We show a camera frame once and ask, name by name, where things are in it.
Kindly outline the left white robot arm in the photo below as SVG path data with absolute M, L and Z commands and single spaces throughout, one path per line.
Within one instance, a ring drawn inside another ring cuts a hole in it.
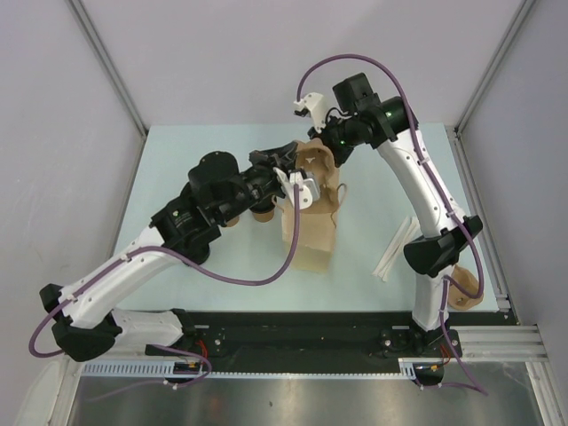
M 222 151 L 203 156 L 188 173 L 180 195 L 151 218 L 149 226 L 119 254 L 76 283 L 48 284 L 39 292 L 57 353 L 77 362 L 93 360 L 114 347 L 144 346 L 150 356 L 184 355 L 200 346 L 190 315 L 181 309 L 140 312 L 118 309 L 128 295 L 174 264 L 184 264 L 213 280 L 246 287 L 276 281 L 289 268 L 298 240 L 293 239 L 284 264 L 262 280 L 223 276 L 203 267 L 210 244 L 240 214 L 271 212 L 272 199 L 297 206 L 300 189 L 289 179 L 295 171 L 297 144 L 249 155 L 241 171 L 235 157 Z

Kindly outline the brown pulp cup carrier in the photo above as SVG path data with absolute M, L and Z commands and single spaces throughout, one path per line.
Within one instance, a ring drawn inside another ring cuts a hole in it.
M 335 190 L 339 186 L 334 155 L 319 138 L 296 142 L 296 167 L 313 173 L 320 188 Z

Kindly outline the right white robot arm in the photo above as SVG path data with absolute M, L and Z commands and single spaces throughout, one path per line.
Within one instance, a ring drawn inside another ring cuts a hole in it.
M 367 76 L 359 73 L 333 88 L 340 116 L 331 115 L 324 97 L 312 92 L 298 96 L 295 112 L 309 115 L 310 135 L 319 138 L 341 167 L 356 146 L 370 145 L 387 162 L 417 216 L 421 236 L 407 243 L 404 257 L 416 274 L 411 349 L 429 356 L 442 342 L 437 331 L 448 317 L 445 277 L 451 275 L 461 252 L 483 228 L 469 216 L 444 184 L 404 100 L 381 100 Z

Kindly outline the brown paper coffee cup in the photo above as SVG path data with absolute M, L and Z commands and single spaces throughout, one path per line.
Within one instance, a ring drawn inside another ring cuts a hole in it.
M 253 218 L 259 223 L 270 222 L 274 218 L 274 209 L 267 211 L 251 211 Z

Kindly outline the stack of brown paper cups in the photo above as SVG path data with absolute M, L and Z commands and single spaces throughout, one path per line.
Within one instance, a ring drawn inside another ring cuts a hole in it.
M 237 225 L 239 223 L 239 221 L 240 221 L 239 216 L 233 217 L 230 220 L 227 220 L 225 222 L 224 227 L 227 227 L 227 228 L 233 227 L 233 226 Z

